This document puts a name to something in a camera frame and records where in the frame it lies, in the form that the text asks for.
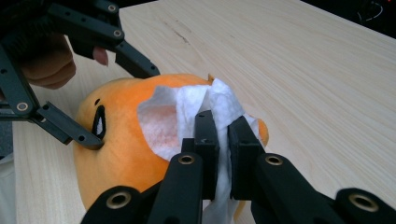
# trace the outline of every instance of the stuffed toy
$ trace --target stuffed toy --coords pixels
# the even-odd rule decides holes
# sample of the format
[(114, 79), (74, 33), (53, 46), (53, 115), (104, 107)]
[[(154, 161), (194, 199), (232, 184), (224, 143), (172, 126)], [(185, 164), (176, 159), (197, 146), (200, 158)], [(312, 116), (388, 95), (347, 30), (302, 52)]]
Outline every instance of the stuffed toy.
[[(89, 209), (107, 189), (128, 186), (143, 192), (161, 181), (170, 159), (180, 151), (181, 139), (191, 137), (194, 116), (207, 109), (213, 111), (219, 135), (219, 179), (227, 179), (229, 154), (223, 148), (227, 144), (220, 139), (226, 134), (224, 127), (243, 115), (264, 145), (268, 132), (262, 120), (245, 114), (230, 88), (220, 80), (188, 74), (131, 77), (93, 91), (81, 103), (77, 122), (100, 137), (104, 145), (89, 150), (74, 144), (78, 187), (85, 208)], [(229, 180), (218, 182), (215, 200), (205, 205), (204, 223), (231, 222), (241, 210), (237, 202), (232, 208), (219, 210), (222, 205), (230, 206), (229, 185)]]

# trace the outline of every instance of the plush toy eye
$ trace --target plush toy eye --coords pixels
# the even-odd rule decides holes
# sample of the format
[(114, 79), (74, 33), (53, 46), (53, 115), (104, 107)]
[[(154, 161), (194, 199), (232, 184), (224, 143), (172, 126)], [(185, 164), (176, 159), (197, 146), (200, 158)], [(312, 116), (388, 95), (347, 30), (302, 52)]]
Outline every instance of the plush toy eye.
[(95, 134), (100, 139), (103, 139), (105, 137), (106, 116), (105, 116), (105, 107), (103, 105), (99, 105), (98, 108), (96, 109), (96, 114), (92, 125), (92, 133)]

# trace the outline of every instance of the light wood grain surface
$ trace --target light wood grain surface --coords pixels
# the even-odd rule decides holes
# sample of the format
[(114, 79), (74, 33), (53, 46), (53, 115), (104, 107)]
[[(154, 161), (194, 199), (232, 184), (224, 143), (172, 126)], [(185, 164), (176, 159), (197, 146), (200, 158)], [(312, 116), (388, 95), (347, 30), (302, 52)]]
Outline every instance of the light wood grain surface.
[[(160, 0), (121, 10), (126, 39), (166, 73), (212, 74), (269, 128), (287, 157), (334, 197), (366, 189), (396, 207), (396, 40), (297, 0)], [(75, 56), (76, 77), (35, 88), (71, 117), (99, 85), (128, 77)], [(14, 123), (19, 223), (79, 223), (72, 147)], [(253, 223), (248, 209), (237, 223)]]

